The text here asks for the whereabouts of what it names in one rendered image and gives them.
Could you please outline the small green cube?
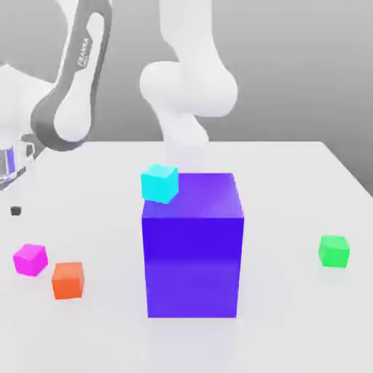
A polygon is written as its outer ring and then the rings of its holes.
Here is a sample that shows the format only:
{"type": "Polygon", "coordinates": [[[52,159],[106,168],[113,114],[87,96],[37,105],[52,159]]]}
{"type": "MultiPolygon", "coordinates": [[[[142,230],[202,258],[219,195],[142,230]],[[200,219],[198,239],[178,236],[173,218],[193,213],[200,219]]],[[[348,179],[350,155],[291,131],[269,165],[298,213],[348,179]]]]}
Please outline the small green cube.
{"type": "Polygon", "coordinates": [[[324,267],[346,268],[350,246],[345,236],[322,235],[318,255],[324,267]]]}

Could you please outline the large purple box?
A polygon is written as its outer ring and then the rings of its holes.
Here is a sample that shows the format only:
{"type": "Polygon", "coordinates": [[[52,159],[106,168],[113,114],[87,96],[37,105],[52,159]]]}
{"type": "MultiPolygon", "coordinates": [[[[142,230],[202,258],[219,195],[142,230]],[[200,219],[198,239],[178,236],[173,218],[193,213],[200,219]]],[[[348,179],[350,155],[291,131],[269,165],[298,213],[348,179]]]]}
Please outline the large purple box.
{"type": "Polygon", "coordinates": [[[231,173],[182,173],[168,204],[144,203],[150,318],[237,315],[244,221],[231,173]]]}

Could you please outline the small orange cube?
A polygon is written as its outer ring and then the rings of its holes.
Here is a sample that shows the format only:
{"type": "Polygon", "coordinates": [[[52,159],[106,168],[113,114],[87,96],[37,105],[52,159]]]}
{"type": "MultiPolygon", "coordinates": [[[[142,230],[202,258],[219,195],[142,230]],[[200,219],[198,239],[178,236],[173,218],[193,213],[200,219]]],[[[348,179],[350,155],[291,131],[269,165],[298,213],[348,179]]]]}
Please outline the small orange cube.
{"type": "Polygon", "coordinates": [[[81,262],[61,262],[55,265],[52,274],[52,289],[55,299],[81,298],[85,285],[81,262]]]}

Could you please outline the small magenta cube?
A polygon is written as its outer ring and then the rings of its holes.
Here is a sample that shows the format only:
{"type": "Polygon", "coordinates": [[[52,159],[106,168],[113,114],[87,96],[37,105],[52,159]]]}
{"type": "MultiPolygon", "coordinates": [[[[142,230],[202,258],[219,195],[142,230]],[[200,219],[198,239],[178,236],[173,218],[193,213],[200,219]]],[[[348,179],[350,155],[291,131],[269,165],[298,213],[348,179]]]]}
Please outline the small magenta cube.
{"type": "Polygon", "coordinates": [[[26,243],[12,256],[16,272],[36,277],[47,265],[45,246],[26,243]]]}

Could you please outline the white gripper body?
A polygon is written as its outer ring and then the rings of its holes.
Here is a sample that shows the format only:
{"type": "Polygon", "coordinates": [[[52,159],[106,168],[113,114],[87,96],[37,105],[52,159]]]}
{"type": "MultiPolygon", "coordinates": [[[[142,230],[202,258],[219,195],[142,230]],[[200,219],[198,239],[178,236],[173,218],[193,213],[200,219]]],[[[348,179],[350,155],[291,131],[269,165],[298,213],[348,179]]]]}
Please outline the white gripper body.
{"type": "Polygon", "coordinates": [[[21,194],[14,190],[0,191],[0,216],[19,216],[22,212],[21,194]]]}

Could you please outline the small cyan cube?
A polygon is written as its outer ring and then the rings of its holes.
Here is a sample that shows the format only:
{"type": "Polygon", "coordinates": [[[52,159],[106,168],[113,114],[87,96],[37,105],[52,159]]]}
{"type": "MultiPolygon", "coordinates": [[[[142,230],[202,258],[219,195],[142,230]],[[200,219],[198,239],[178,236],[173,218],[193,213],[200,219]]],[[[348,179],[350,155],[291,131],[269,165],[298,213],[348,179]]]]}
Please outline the small cyan cube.
{"type": "Polygon", "coordinates": [[[142,198],[168,204],[178,194],[178,168],[152,164],[141,173],[142,198]]]}

